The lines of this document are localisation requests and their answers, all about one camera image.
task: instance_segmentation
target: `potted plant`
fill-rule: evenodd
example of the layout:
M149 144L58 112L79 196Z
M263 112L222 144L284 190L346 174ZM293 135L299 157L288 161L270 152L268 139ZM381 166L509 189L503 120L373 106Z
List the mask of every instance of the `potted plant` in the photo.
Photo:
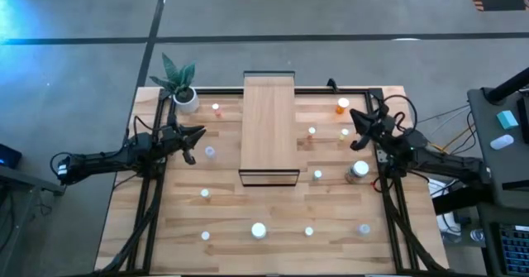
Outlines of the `potted plant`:
M162 59L167 78L159 79L155 76L150 76L150 79L173 94L172 97L176 103L176 108L180 112L195 112L199 106L199 101L197 91L190 86L195 76L195 64L185 65L181 70L178 70L167 55L162 53Z

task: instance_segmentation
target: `concrete floor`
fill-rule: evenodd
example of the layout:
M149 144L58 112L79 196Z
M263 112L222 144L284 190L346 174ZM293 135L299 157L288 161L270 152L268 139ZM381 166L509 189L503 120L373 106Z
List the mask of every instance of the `concrete floor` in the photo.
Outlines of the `concrete floor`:
M157 0L0 0L2 38L148 36ZM528 31L525 12L477 12L470 0L166 0L159 36L472 33ZM425 118L466 102L468 88L494 86L527 67L529 40L350 41L156 45L197 62L197 86L241 85L244 70L291 69L298 85L404 85ZM0 46L0 143L22 151L21 169L55 181L50 157L116 149L122 140L145 45ZM442 120L419 128L427 133ZM464 129L456 118L436 133ZM469 155L479 155L476 146ZM86 179L37 216L24 235L16 276L92 270L113 174ZM449 253L474 273L479 254Z

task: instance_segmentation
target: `green leaves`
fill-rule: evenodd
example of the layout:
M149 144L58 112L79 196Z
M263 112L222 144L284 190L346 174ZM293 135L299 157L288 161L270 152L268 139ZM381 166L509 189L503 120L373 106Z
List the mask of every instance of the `green leaves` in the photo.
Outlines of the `green leaves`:
M176 68L173 61L164 53L162 53L162 60L164 61L165 73L167 78L159 79L155 76L150 76L155 84L170 91L171 93L186 92L195 76L195 64L185 65L180 71Z

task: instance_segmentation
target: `white label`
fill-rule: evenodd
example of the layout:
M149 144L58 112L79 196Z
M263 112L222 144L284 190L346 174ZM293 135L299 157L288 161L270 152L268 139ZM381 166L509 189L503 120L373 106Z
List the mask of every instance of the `white label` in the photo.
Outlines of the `white label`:
M517 231L529 232L529 227L514 226L514 229L516 229Z

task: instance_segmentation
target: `wooden table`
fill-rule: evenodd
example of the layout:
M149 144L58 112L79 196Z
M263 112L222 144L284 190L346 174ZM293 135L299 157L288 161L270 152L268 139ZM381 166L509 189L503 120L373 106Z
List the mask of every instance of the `wooden table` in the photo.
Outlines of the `wooden table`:
M400 86L382 89L385 97L404 94ZM132 117L137 115L152 124L158 93L158 88L140 88ZM363 96L345 97L350 100L350 107L365 110ZM369 184L378 174L373 146L358 152L349 148L359 136L347 112L335 113L337 98L336 95L296 95L301 174L295 187L245 188L241 185L237 170L241 162L242 95L201 95L201 106L196 113L179 114L181 124L205 125L207 133L193 152L196 165L186 165L179 152L170 157L151 273L394 273L382 197ZM220 104L222 117L214 115L213 103ZM390 114L409 113L401 98L392 98L387 104ZM317 129L312 141L307 140L309 127ZM350 130L345 141L339 141L342 128ZM206 146L213 146L217 151L215 160L205 156ZM369 164L370 174L362 184L348 184L344 173L357 160ZM322 171L320 181L312 180L314 170ZM130 173L120 173L116 182L128 176ZM114 191L96 268L106 265L130 236L140 188L141 179L134 178ZM436 261L448 267L427 184L409 175L403 180L403 188L412 229ZM202 189L210 190L211 199L200 197ZM250 229L255 222L267 226L268 235L264 240L252 237ZM368 236L356 232L362 223L371 226ZM314 229L312 237L304 236L305 227ZM202 240L203 231L210 232L209 241ZM407 264L406 245L400 233L399 242ZM141 242L138 260L142 260L144 244Z

